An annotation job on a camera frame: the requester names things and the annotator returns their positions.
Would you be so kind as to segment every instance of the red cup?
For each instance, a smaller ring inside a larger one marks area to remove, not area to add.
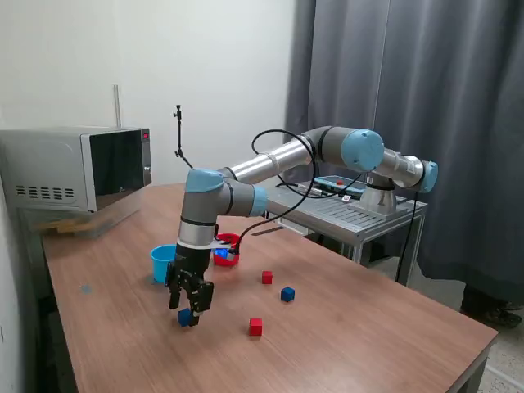
[[[216,235],[218,240],[223,242],[228,242],[231,245],[231,248],[235,248],[240,239],[236,233],[219,233]],[[231,268],[234,265],[238,264],[240,258],[239,255],[235,255],[233,260],[228,260],[228,249],[227,248],[217,248],[213,250],[213,262],[218,266],[224,266],[226,268]]]

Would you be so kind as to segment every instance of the red cube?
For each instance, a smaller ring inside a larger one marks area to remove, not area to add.
[[[249,320],[249,335],[262,336],[262,318],[251,318]]]
[[[264,270],[262,272],[262,283],[263,284],[273,284],[273,272],[269,270]]]

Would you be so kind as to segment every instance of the wire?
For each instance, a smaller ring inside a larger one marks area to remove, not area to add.
[[[334,192],[333,194],[329,194],[329,195],[320,195],[320,196],[315,196],[315,195],[308,195],[307,197],[308,198],[311,198],[311,199],[326,199],[326,198],[330,198],[330,197],[334,197],[335,195],[338,195],[338,196],[341,196],[343,195],[343,193],[349,188],[351,187],[359,178],[360,176],[362,176],[362,174],[358,174],[357,177],[355,179],[353,179],[353,181],[351,181],[351,183],[349,183],[347,186],[345,186],[344,188],[342,188],[339,192]],[[298,192],[297,190],[294,190],[293,188],[291,188],[290,186],[294,186],[294,187],[298,187],[298,184],[291,184],[291,183],[286,183],[286,182],[282,182],[280,184],[277,184],[277,187],[280,187],[280,186],[286,186],[287,188],[289,188],[291,191],[293,191],[295,194],[298,194],[300,196],[304,196],[304,194],[302,192]]]
[[[311,163],[313,164],[313,176],[311,177],[311,181],[309,182],[309,187],[308,187],[307,191],[305,192],[305,194],[302,196],[302,198],[294,206],[290,207],[289,209],[287,209],[286,211],[284,211],[280,215],[275,215],[271,219],[266,219],[264,221],[260,221],[259,223],[253,224],[250,227],[247,227],[246,229],[244,229],[244,232],[241,233],[240,238],[238,239],[238,242],[235,245],[235,248],[234,248],[234,252],[235,253],[238,253],[240,251],[240,243],[242,242],[242,239],[253,228],[259,227],[260,225],[264,225],[264,224],[270,223],[271,221],[274,221],[275,219],[280,219],[284,215],[292,212],[294,209],[296,209],[298,206],[300,206],[302,204],[302,202],[304,202],[305,199],[307,198],[307,196],[309,195],[309,192],[311,191],[311,188],[313,188],[314,179],[317,177],[317,168],[316,168],[316,165],[314,164],[314,154],[313,154],[313,152],[311,151],[311,149],[309,148],[307,143],[304,142],[301,138],[298,138],[294,133],[290,133],[289,131],[286,131],[284,129],[268,129],[266,131],[258,133],[255,136],[255,138],[253,138],[253,142],[251,143],[251,146],[253,147],[255,142],[256,142],[256,140],[258,138],[260,138],[261,136],[267,134],[267,133],[285,133],[286,135],[289,135],[292,138],[295,138],[296,140],[300,141],[300,143],[302,143],[302,145],[304,145],[305,150],[308,151],[309,156],[311,157]]]
[[[300,138],[298,138],[295,134],[291,134],[293,135],[293,137],[295,137],[296,139],[298,139],[299,141],[302,142],[302,144],[305,146],[304,144],[304,141],[302,141]],[[251,141],[251,150],[255,152],[255,154],[259,154],[259,152],[255,149],[255,142],[256,140],[258,139],[259,135],[257,135],[252,141]],[[317,163],[314,162],[313,163],[313,166],[314,166],[314,169],[316,169],[316,171],[318,172],[318,166],[317,166]],[[349,183],[347,186],[345,186],[344,188],[342,188],[339,192],[334,192],[333,194],[328,194],[328,195],[320,195],[320,196],[315,196],[315,195],[308,195],[307,193],[306,194],[303,194],[302,192],[298,192],[297,190],[291,188],[290,186],[296,186],[298,187],[297,184],[290,184],[290,183],[287,183],[286,180],[284,180],[282,178],[282,176],[280,176],[280,174],[277,174],[277,177],[280,179],[281,183],[277,185],[277,187],[280,187],[280,186],[286,186],[290,191],[294,192],[295,194],[297,195],[300,195],[301,197],[303,197],[304,195],[306,195],[306,198],[310,198],[310,199],[325,199],[325,198],[330,198],[330,197],[334,197],[335,195],[342,195],[343,192],[345,192],[349,187],[351,187],[361,176],[362,174],[359,174],[355,180],[353,180],[351,183]]]
[[[396,270],[396,275],[395,275],[396,282],[399,281],[400,270],[402,268],[402,262],[404,261],[404,254],[406,253],[406,248],[408,247],[409,235],[411,234],[411,227],[413,227],[413,221],[415,220],[415,210],[417,209],[417,200],[418,200],[418,192],[415,192],[415,198],[413,199],[413,213],[411,214],[411,220],[409,221],[408,234],[406,235],[406,241],[404,242],[404,248],[402,249],[402,254],[400,254],[399,267]]]

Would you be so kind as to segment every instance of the gray curtain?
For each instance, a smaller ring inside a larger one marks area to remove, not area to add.
[[[436,161],[422,272],[524,302],[524,2],[298,3],[287,129],[375,129]]]

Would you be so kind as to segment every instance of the wooden board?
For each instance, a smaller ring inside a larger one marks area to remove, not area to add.
[[[80,393],[445,392],[495,338],[286,229],[247,236],[234,269],[211,266],[211,310],[182,329],[149,259],[176,242],[182,190],[148,187],[140,211],[98,239],[44,239]],[[254,220],[220,218],[220,232]],[[254,317],[261,338],[247,335]]]

